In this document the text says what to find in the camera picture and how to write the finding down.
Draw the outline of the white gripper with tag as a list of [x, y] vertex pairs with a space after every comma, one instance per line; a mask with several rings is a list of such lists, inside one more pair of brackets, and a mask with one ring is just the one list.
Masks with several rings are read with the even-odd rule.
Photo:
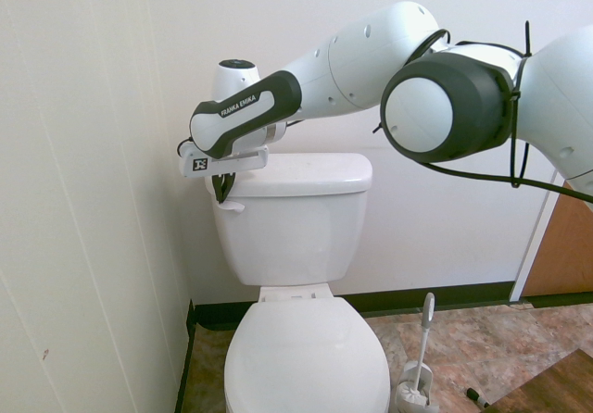
[[223, 202], [233, 188], [236, 172], [263, 169], [268, 163], [269, 149], [262, 146], [248, 152], [216, 159], [207, 156], [195, 145], [179, 149], [180, 172], [186, 178], [211, 177], [217, 202]]

